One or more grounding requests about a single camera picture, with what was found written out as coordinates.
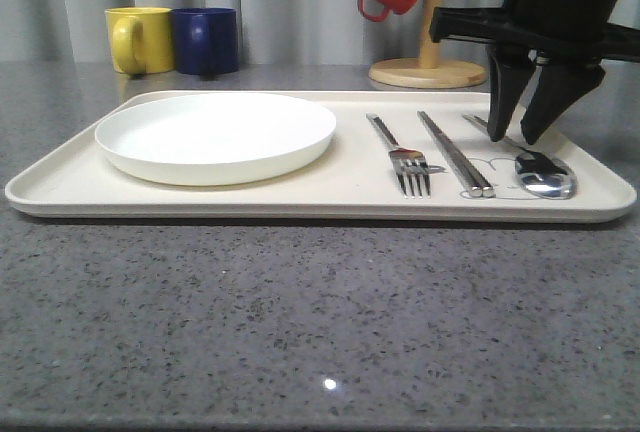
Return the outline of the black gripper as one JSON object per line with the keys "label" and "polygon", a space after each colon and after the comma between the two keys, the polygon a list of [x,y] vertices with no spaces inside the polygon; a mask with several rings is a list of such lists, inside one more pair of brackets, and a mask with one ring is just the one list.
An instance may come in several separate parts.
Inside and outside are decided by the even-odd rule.
{"label": "black gripper", "polygon": [[[609,21],[618,0],[504,0],[499,7],[434,9],[430,36],[491,44],[490,139],[503,139],[518,101],[536,69],[529,50],[552,59],[637,62],[639,31]],[[555,64],[543,68],[521,120],[528,144],[605,76],[596,64]]]}

